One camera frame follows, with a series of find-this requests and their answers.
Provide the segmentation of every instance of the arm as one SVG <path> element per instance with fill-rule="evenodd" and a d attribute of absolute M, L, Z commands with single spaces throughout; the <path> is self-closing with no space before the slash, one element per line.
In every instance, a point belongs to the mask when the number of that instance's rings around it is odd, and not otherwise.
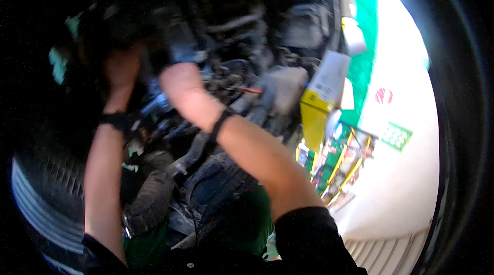
<path fill-rule="evenodd" d="M 211 132 L 226 108 L 203 88 L 198 68 L 193 63 L 165 69 L 160 75 L 160 84 L 180 114 L 206 132 Z M 271 199 L 274 221 L 300 207 L 324 206 L 305 171 L 288 150 L 262 128 L 233 116 L 221 127 L 217 141 L 242 169 L 263 184 Z"/>
<path fill-rule="evenodd" d="M 103 113 L 123 112 L 132 94 L 139 51 L 112 54 L 105 62 L 111 92 Z M 120 174 L 123 134 L 101 124 L 91 145 L 84 174 L 84 232 L 114 253 L 124 264 L 121 232 Z"/>

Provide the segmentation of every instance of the white wall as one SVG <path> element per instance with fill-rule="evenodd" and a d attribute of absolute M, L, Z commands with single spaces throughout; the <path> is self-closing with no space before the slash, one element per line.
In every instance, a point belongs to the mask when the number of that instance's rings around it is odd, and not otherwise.
<path fill-rule="evenodd" d="M 350 191 L 356 198 L 333 214 L 343 238 L 393 237 L 427 228 L 439 183 L 438 119 L 417 27 L 399 0 L 378 0 L 374 72 L 360 127 L 382 135 L 389 121 L 413 131 L 403 152 L 377 143 Z M 390 105 L 374 99 L 393 93 Z"/>

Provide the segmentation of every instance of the yellow box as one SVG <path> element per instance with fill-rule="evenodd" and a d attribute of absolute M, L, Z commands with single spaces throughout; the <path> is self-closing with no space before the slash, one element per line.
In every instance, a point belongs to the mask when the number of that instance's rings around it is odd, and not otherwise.
<path fill-rule="evenodd" d="M 300 113 L 306 146 L 321 151 L 328 114 L 339 106 L 351 58 L 327 50 L 319 69 L 300 99 Z"/>

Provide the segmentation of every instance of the person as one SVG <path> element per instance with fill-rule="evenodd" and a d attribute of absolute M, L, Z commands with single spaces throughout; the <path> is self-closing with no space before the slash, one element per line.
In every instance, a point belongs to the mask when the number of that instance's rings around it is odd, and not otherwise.
<path fill-rule="evenodd" d="M 104 62 L 110 95 L 104 114 L 125 112 L 139 69 L 140 47 L 114 52 Z M 366 274 L 344 247 L 336 224 L 289 151 L 262 128 L 238 115 L 227 116 L 202 85 L 194 63 L 178 63 L 159 75 L 162 91 L 180 115 L 201 130 L 218 127 L 217 143 L 252 177 L 270 199 L 281 260 L 265 261 L 246 252 L 171 250 L 163 263 L 141 273 L 337 273 Z M 130 273 L 122 244 L 119 199 L 124 137 L 113 124 L 98 126 L 84 177 L 84 259 L 86 274 Z"/>

